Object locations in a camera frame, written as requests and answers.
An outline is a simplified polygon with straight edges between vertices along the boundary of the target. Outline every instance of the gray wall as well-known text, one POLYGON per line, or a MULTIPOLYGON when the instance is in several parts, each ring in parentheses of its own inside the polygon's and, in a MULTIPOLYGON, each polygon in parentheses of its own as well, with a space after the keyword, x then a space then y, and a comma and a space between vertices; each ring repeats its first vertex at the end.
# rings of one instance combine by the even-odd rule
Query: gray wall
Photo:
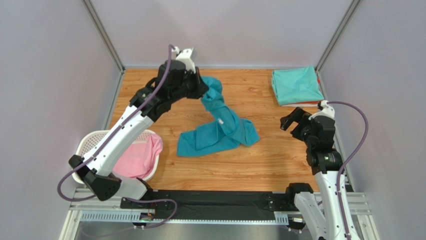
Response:
POLYGON ((70 204, 57 183, 118 78, 80 1, 1 1, 0 239, 58 239, 70 204))
MULTIPOLYGON (((365 111, 370 132, 349 165, 381 239, 426 234, 426 1, 365 0, 321 73, 329 100, 365 111)), ((364 130, 336 106, 346 155, 364 130)))
POLYGON ((198 66, 316 65, 351 0, 93 0, 126 66, 157 67, 169 43, 198 66))

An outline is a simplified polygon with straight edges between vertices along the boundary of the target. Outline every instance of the teal towel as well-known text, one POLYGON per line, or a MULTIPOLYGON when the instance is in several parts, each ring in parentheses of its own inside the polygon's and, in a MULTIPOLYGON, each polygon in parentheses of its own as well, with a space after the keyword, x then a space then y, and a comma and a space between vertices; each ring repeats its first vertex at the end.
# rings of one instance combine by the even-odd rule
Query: teal towel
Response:
POLYGON ((215 121, 200 125, 193 131, 180 134, 177 142, 179 157, 198 157, 230 149, 240 144, 247 147, 260 140, 250 120, 240 118, 226 104, 222 95, 222 83, 209 76, 201 77, 209 90, 201 98, 205 110, 215 121))
POLYGON ((313 66, 274 70, 272 88, 279 105, 324 100, 313 66))

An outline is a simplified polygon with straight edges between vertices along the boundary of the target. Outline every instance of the pink cloth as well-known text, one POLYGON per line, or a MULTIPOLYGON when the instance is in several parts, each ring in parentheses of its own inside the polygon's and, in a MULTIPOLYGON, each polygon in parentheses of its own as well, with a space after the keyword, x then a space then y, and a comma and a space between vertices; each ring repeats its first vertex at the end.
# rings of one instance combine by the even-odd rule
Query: pink cloth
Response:
POLYGON ((163 150, 163 140, 151 134, 146 143, 131 144, 118 159, 113 171, 129 178, 147 177, 154 168, 156 156, 163 150))

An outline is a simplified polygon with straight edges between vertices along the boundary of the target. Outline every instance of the folded green cloth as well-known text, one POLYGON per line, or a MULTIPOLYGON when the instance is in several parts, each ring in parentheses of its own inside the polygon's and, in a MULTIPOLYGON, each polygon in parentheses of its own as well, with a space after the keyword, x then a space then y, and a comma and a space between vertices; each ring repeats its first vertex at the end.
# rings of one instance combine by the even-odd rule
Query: folded green cloth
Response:
POLYGON ((313 66, 274 70, 272 88, 279 105, 324 100, 313 66))

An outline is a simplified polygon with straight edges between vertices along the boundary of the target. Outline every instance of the floor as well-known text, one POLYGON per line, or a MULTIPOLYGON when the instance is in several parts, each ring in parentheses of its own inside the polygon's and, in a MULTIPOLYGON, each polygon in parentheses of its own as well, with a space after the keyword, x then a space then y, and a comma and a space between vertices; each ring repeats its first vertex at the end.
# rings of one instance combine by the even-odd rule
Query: floor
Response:
MULTIPOLYGON (((144 87, 158 69, 126 70, 111 127, 117 122, 135 92, 144 87)), ((164 142, 157 171, 148 182, 153 189, 218 191, 285 191, 290 183, 309 183, 319 188, 306 162, 306 146, 280 129, 280 118, 293 107, 280 107, 271 87, 268 69, 201 69, 202 76, 218 78, 225 103, 240 117, 254 123, 260 141, 201 157, 178 157, 180 133, 213 121, 199 100, 182 99, 149 129, 164 142)), ((314 113, 316 108, 307 107, 314 113)))

